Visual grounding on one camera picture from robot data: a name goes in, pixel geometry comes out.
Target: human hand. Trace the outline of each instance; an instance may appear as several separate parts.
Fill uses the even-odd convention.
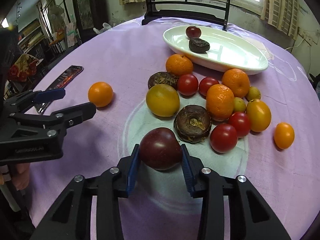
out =
[[[17,190],[25,189],[29,184],[30,163],[19,163],[16,165],[17,174],[12,177],[12,183]]]

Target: red tomato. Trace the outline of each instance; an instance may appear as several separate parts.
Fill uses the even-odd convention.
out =
[[[250,119],[243,112],[235,112],[229,117],[228,124],[231,124],[236,129],[239,138],[246,136],[250,132]]]
[[[211,132],[210,145],[219,153],[232,150],[238,142],[236,129],[227,123],[217,125]]]
[[[178,91],[184,96],[191,96],[198,90],[198,79],[192,74],[186,74],[178,79]]]
[[[212,77],[204,78],[203,80],[200,81],[200,84],[199,84],[200,94],[203,96],[206,96],[209,88],[212,87],[213,85],[217,85],[217,84],[219,84],[219,81],[215,80]]]

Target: white oval plate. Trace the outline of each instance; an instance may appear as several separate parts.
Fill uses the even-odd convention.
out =
[[[267,58],[257,47],[238,36],[211,27],[197,26],[201,29],[200,38],[210,43],[210,49],[205,53],[192,52],[186,35],[187,27],[170,28],[164,32],[163,39],[175,53],[185,55],[192,62],[221,72],[238,68],[248,75],[268,68]]]

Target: round table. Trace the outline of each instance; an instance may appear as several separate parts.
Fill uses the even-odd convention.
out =
[[[36,226],[74,176],[98,176],[116,165],[121,157],[130,155],[134,144],[140,143],[151,129],[173,129],[173,118],[156,118],[145,103],[148,78],[165,71],[165,62],[173,54],[163,41],[163,32],[173,26],[190,24],[221,29],[215,24],[188,19],[162,18],[145,26],[141,26],[141,20],[142,17],[118,25],[82,44],[35,88],[45,90],[70,65],[84,67],[83,73],[66,87],[65,97],[52,103],[45,114],[87,102],[89,87],[98,81],[109,83],[115,92],[112,103],[98,109],[91,120],[68,129],[61,159],[31,164],[27,196]],[[187,143],[187,148],[191,156],[201,158],[204,166],[222,176],[247,176],[292,240],[299,240],[320,210],[318,97],[303,67],[289,52],[233,24],[228,24],[227,30],[257,46],[269,61],[268,69],[250,76],[250,82],[260,89],[261,99],[270,107],[271,124],[262,133],[239,140],[237,147],[224,155],[215,154],[208,139],[195,145]],[[222,77],[220,72],[197,65],[194,74],[199,80],[204,76],[218,80]],[[205,105],[199,95],[180,99],[180,108],[187,104]],[[276,149],[272,138],[279,122],[288,122],[295,129],[295,141],[284,151]],[[194,240],[201,201],[189,196],[180,166],[171,172],[158,172],[141,165],[132,195],[119,200],[124,239]],[[225,235],[228,239],[228,226]],[[91,239],[96,239],[95,230]]]

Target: metal bolt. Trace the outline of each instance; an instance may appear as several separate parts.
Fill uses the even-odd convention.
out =
[[[202,172],[203,174],[209,174],[209,173],[211,172],[211,170],[210,170],[209,168],[202,168],[202,169],[201,169],[201,172]]]
[[[247,181],[247,178],[246,178],[245,176],[243,176],[243,175],[240,175],[240,176],[238,176],[238,180],[239,180],[240,182],[246,182],[246,181]]]
[[[47,136],[51,137],[51,136],[55,136],[57,134],[57,131],[56,130],[49,130],[47,132]]]
[[[82,175],[77,175],[74,178],[75,182],[81,182],[83,180],[83,176]]]
[[[116,174],[116,173],[118,173],[119,172],[119,168],[118,167],[112,167],[111,169],[110,169],[110,173],[111,174]]]

